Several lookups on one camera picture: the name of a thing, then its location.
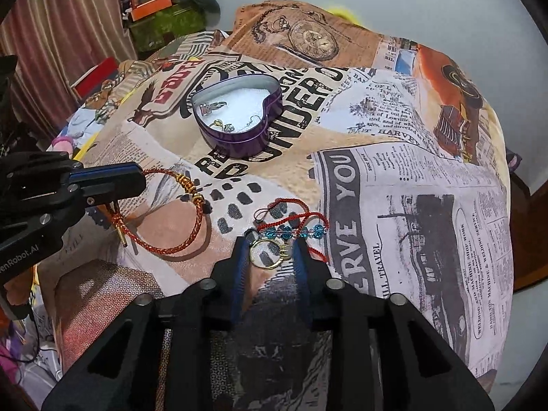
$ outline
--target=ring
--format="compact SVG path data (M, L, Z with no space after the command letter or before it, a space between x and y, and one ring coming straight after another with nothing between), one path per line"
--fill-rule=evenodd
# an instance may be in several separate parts
M257 247L257 245L262 243L262 242L271 242L272 244L274 244L279 249L278 260L272 266L267 267L267 266L264 266L264 265L260 265L260 264L258 264L257 262L255 262L253 260L253 249L255 247ZM273 239L267 239L267 238L258 239L253 244L251 244L251 247L249 248L249 260L250 260L251 264L253 264L257 269L272 270L272 269L277 268L282 262L291 259L290 249L291 249L291 247L288 244L279 245Z
M216 109L223 108L223 106L226 106L226 102L213 102L213 103L202 103L199 106L200 114L201 115L208 115L211 114L212 111L215 111Z
M221 119L215 119L212 124L208 125L208 128L211 128L212 126L223 128L223 121Z

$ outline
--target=black bracket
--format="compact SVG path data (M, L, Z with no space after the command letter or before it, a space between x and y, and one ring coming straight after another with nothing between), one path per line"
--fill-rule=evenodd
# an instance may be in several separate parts
M212 411L209 331L229 331L239 319L248 246L239 237L231 258L180 295L139 295L68 370L42 410L154 409L162 339L165 329L173 329L164 409ZM303 239L293 258L303 319L313 331L333 332L328 411L375 409L371 329L383 410L494 410L472 373L405 296L375 298L332 278L325 263L310 258Z
M85 169L67 153L22 152L0 159L0 307L11 320L4 284L59 251L86 208L140 195L146 179L134 162Z

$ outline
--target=striped curtain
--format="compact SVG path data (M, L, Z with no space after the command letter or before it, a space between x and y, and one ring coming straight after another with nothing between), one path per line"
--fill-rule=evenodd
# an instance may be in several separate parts
M17 0L0 25L0 53L19 57L13 108L42 138L77 109L70 85L83 73L107 57L136 58L119 0Z

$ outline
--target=cable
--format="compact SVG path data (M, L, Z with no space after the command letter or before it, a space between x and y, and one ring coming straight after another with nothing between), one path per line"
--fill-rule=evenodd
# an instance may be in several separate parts
M18 360L17 358L13 358L3 354L0 354L0 357L6 358L7 360L10 360L14 363L30 364L36 361L36 359L38 358L38 354L40 354L40 333L38 332L38 325L36 324L36 319L34 316L34 312L32 312L32 307L29 308L28 317L31 319L32 323L34 323L36 329L36 351L34 356L29 360Z

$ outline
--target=red string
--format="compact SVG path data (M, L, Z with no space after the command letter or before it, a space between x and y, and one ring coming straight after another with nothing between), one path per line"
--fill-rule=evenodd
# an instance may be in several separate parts
M318 211L310 211L309 207L303 201L301 201L300 199L297 199L297 198L278 198L273 203L268 204L266 209L257 210L255 212L254 218L257 220L257 213L260 212L260 211L265 211L265 214L262 217L262 218L264 218L270 210L272 210L275 206L277 206L278 204L280 204L282 202L285 202L285 203L288 203L288 204L298 204L298 206L301 206L302 209L305 212L300 213L298 215L289 215L287 218L280 219L279 221L276 221L276 222L261 222L261 224L259 224L257 226L257 231L260 232L261 230L264 230L265 228L277 227L277 226L280 226L283 223L298 219L299 220L299 226L296 229L296 234L297 234L297 236L299 236L300 233L301 233L302 228L305 226L305 224L308 222L308 220L310 218L313 218L313 217L320 218L323 221L325 230L329 229L329 221L327 220L327 218L324 215L322 215ZM311 254L318 255L323 262L327 262L327 258L319 250L316 250L316 249L314 249L310 246L308 246L308 250Z

